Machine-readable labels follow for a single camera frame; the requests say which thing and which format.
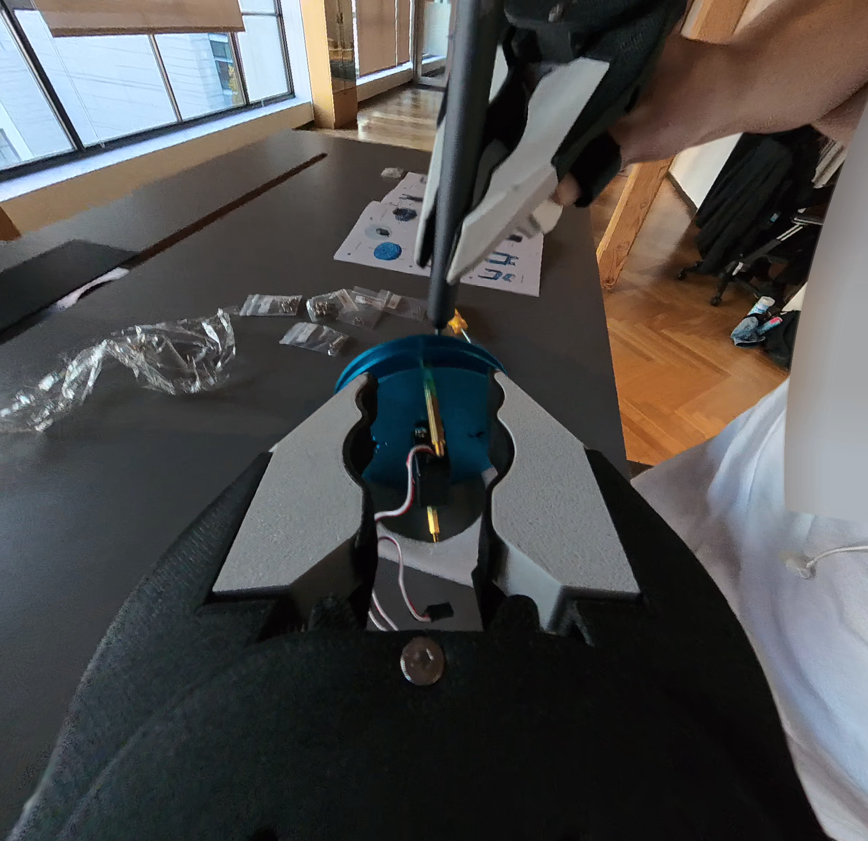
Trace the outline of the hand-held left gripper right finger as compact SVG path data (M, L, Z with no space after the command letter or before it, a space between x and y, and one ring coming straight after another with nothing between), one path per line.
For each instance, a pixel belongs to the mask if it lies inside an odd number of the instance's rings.
M488 628L504 599L533 601L559 632L576 600L634 601L641 589L582 442L503 371L490 373L478 606Z

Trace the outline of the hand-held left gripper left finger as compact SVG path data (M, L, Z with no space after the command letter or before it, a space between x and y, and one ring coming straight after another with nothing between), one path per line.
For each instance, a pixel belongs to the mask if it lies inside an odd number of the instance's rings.
M333 598L364 628L377 570L372 494L377 381L363 373L273 448L212 586L220 598L285 600L308 621Z

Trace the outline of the dark grey desk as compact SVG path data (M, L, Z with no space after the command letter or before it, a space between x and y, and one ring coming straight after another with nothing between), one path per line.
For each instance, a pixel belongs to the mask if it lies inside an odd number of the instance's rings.
M20 233L2 242L2 270L77 239L146 250L326 156L318 133L282 129L232 150L185 142L65 178L2 203Z
M425 296L421 276L333 256L364 206L394 186L381 171L422 173L427 154L319 135L320 163L137 250L144 262L124 278L2 343L2 395L112 332L208 316L249 293L307 296L357 284ZM458 308L526 392L626 475L594 213L570 208L548 235L538 298L464 285ZM237 356L218 391L163 395L115 369L43 434L2 434L2 837L47 765L96 646L160 554L331 394L351 357L417 330L386 317L328 358L280 345L288 321L233 327Z

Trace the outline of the person's right hand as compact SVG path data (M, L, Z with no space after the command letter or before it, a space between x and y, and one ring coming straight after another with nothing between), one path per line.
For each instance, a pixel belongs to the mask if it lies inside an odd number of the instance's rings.
M609 131L622 166L666 161L735 132L737 69L728 44L671 35L635 107Z

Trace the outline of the printed instruction sheet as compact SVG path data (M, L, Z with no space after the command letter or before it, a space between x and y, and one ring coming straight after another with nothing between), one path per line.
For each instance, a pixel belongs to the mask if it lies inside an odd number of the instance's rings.
M415 261L421 198L401 194L365 206L359 220L336 251L336 261L417 275L429 269ZM543 237L514 232L462 278L462 283L538 298L541 289Z
M408 172L392 189L383 197L382 202L394 207L408 207L417 212L421 211L428 175Z

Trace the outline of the slanted wooden post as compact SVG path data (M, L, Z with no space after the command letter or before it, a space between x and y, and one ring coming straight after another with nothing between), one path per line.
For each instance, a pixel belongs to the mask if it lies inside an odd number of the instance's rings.
M602 290L614 288L675 157L632 167L596 249Z

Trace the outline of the zip bag with nuts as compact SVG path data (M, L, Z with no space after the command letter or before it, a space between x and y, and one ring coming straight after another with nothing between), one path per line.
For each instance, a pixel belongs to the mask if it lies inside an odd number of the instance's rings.
M295 317L301 295L249 294L238 310L240 317Z

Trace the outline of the person's right forearm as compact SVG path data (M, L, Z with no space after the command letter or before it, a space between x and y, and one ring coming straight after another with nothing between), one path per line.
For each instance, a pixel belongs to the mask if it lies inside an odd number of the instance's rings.
M867 0L777 0L715 46L695 139L812 126L849 147L866 108Z

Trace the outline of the beige roller blind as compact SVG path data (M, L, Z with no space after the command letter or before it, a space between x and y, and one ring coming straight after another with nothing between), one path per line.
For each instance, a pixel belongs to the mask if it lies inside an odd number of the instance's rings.
M358 76L410 62L412 0L354 0Z
M234 33L239 0L33 0L56 37Z

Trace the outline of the zip bag with long screws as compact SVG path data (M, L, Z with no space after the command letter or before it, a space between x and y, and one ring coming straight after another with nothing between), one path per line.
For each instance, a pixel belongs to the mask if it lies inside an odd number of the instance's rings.
M279 340L282 346L308 350L336 358L350 343L350 336L330 326L311 322L294 324Z

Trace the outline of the blue metal servo base assembly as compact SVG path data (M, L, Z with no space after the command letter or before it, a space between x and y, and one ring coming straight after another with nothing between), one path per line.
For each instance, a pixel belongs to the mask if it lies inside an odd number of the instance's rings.
M412 335L376 345L342 372L335 391L369 375L377 385L371 425L373 456L363 478L413 497L402 518L418 512L424 538L443 539L440 513L460 483L492 468L491 380L503 364L483 346L445 335Z

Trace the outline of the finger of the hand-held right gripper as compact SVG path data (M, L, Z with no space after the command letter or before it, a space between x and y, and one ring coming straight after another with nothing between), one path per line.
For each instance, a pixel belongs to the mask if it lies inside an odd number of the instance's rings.
M609 70L600 60L574 60L543 76L528 103L515 149L492 172L487 190L465 216L446 274L458 283L503 240L510 227L529 221L555 191L557 150Z
M443 153L445 150L446 120L439 119L435 141L430 155L425 182L425 194L419 213L418 235L414 250L416 265L426 268L432 263L435 247L436 224L439 205L439 188L442 178Z

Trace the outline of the hanging black clothes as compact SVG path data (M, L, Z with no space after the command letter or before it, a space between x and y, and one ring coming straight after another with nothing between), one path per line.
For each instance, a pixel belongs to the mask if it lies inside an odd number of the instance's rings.
M805 207L826 143L811 126L742 134L694 217L699 259L689 272L720 274L765 230Z

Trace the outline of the black office chair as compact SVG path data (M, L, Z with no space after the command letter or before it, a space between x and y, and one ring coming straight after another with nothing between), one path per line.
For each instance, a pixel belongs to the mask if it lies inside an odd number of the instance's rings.
M774 238L724 264L708 303L722 305L731 287L753 298L770 297L782 307L807 283L825 217L797 212Z

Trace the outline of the black screwdriver handle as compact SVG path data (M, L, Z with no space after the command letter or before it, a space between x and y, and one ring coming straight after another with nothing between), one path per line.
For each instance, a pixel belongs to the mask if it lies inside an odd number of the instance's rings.
M472 205L483 148L505 0L457 0L441 125L439 181L433 199L428 315L436 333L454 315L457 286L449 284L462 222Z

